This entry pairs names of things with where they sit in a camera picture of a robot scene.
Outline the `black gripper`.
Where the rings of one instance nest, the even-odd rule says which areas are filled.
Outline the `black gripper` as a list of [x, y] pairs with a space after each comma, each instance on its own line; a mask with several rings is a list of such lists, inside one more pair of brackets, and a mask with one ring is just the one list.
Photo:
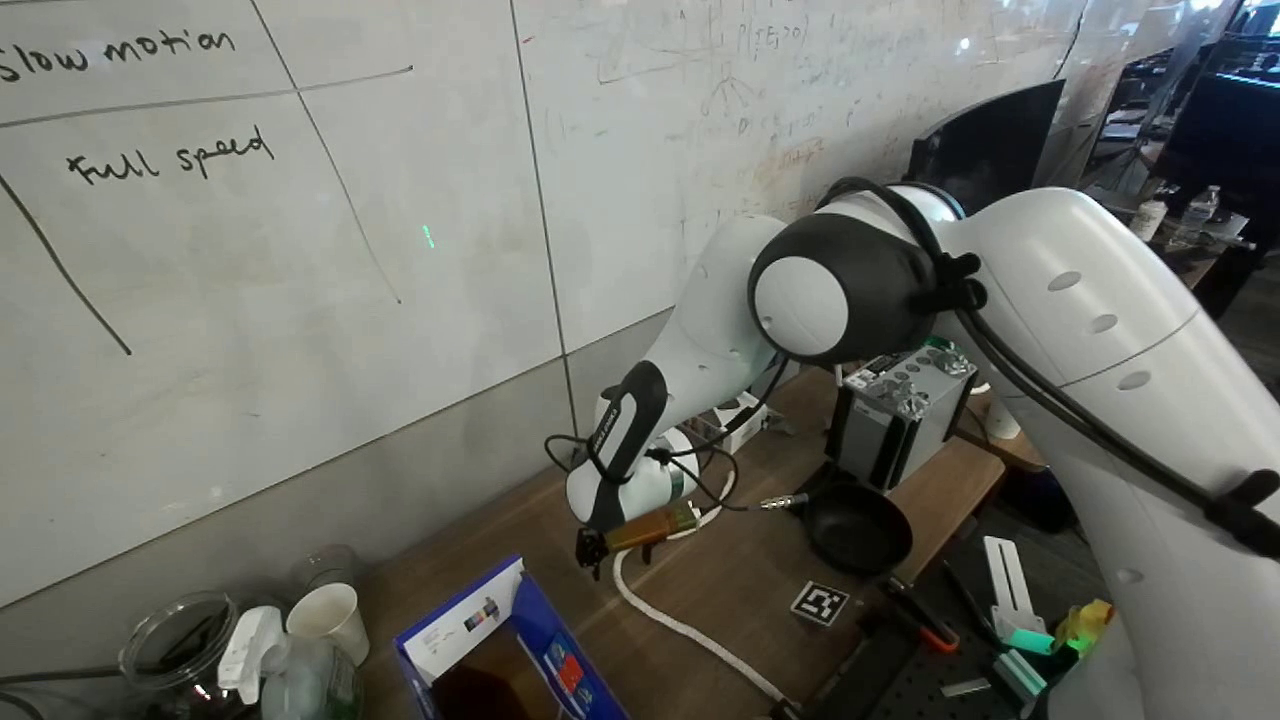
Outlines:
[[577, 565], [597, 567], [606, 558], [606, 533], [623, 526], [620, 488], [662, 417], [669, 383], [650, 359], [599, 392], [597, 428], [582, 461], [572, 470], [572, 511], [579, 518]]

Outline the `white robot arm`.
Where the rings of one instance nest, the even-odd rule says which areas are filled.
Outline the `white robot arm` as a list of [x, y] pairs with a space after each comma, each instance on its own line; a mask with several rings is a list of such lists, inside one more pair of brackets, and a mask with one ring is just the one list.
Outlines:
[[650, 442], [767, 367], [955, 344], [1071, 501], [1115, 615], [1043, 720], [1280, 720], [1280, 403], [1185, 281], [1074, 188], [980, 212], [842, 179], [695, 262], [568, 473], [577, 559], [646, 511]]

